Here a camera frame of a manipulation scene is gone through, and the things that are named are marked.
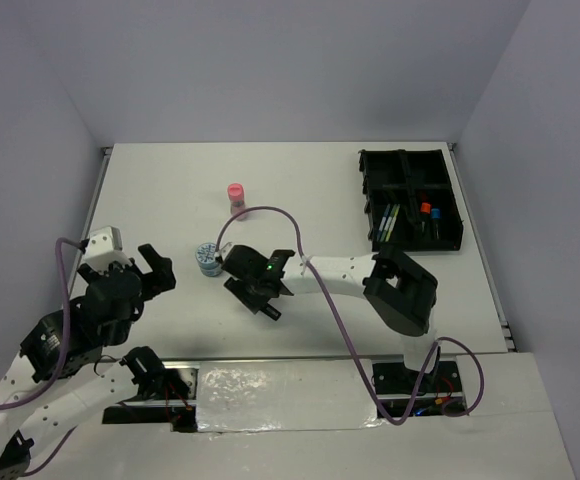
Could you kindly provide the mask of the pink highlighter marker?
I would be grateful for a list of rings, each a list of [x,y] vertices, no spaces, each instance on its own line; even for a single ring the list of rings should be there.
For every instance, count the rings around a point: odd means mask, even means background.
[[[273,321],[277,321],[281,317],[281,312],[270,304],[264,305],[261,312]]]

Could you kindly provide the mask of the blue glitter jar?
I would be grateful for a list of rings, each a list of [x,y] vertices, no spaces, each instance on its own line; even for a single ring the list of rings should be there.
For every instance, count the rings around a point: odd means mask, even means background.
[[[221,265],[215,254],[216,244],[213,242],[205,242],[196,249],[195,260],[204,276],[217,277],[222,273]]]

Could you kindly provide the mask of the pink glitter bottle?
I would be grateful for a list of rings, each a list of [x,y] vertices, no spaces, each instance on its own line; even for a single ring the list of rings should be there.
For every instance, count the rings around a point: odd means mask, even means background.
[[[240,183],[230,184],[227,187],[227,196],[231,216],[237,221],[244,221],[247,218],[244,187]]]

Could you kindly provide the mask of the blue clear pen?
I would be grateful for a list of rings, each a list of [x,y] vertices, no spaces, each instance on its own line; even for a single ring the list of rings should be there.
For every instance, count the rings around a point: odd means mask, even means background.
[[[390,216],[391,216],[392,207],[393,207],[392,204],[388,204],[383,212],[383,215],[381,217],[381,221],[379,223],[379,226],[378,226],[377,232],[376,232],[376,241],[377,242],[380,242],[383,235],[384,235],[386,223],[388,222],[388,220],[390,219]]]

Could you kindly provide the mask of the yellow green pen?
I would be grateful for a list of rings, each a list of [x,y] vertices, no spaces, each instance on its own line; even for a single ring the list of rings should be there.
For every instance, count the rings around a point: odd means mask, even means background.
[[[390,216],[390,219],[388,220],[388,222],[386,223],[386,228],[384,230],[384,235],[382,237],[383,243],[387,243],[391,238],[392,232],[393,232],[395,224],[396,224],[398,214],[400,212],[400,207],[401,207],[400,204],[395,204],[391,210],[391,216]]]

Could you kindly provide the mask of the orange highlighter marker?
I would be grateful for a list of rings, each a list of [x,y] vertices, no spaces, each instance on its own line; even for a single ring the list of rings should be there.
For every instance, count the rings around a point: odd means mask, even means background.
[[[423,237],[429,237],[431,235],[431,210],[432,206],[429,202],[422,202],[420,205],[420,220],[421,220],[421,233]]]

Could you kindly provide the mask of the blue highlighter marker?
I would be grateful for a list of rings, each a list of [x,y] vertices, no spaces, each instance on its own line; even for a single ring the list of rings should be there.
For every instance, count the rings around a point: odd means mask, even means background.
[[[441,220],[442,214],[439,208],[432,208],[430,212],[431,233],[435,241],[441,239]]]

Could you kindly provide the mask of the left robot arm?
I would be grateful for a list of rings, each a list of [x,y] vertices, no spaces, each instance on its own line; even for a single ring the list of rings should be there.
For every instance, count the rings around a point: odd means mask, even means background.
[[[35,454],[52,441],[65,443],[81,422],[114,404],[189,398],[186,382],[147,346],[132,348],[86,385],[57,393],[82,368],[99,363],[105,348],[124,343],[146,303],[176,286],[171,259],[150,244],[138,248],[147,273],[118,247],[94,239],[76,247],[84,294],[65,294],[61,309],[39,320],[0,380],[0,479],[35,474]]]

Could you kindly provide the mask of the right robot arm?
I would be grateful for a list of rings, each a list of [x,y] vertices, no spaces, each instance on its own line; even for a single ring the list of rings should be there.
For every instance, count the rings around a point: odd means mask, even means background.
[[[281,312],[271,301],[327,291],[363,299],[400,335],[406,383],[427,391],[439,377],[433,309],[437,279],[395,247],[352,257],[301,256],[290,249],[269,257],[246,245],[230,245],[215,255],[229,275],[224,287],[251,313],[276,321]]]

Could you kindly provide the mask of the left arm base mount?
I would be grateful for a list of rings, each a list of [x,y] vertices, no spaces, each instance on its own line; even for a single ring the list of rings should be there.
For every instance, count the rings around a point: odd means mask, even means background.
[[[135,347],[121,358],[107,356],[108,363],[127,367],[133,383],[128,399],[108,407],[104,425],[166,425],[177,433],[197,433],[196,368],[167,366],[149,347]]]

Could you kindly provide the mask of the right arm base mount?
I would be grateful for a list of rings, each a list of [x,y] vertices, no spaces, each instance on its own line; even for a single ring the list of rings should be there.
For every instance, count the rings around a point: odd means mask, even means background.
[[[402,362],[372,364],[374,390],[389,416],[399,418],[405,414],[417,375]],[[409,416],[453,416],[463,414],[466,409],[457,363],[441,360],[430,374],[424,375]]]

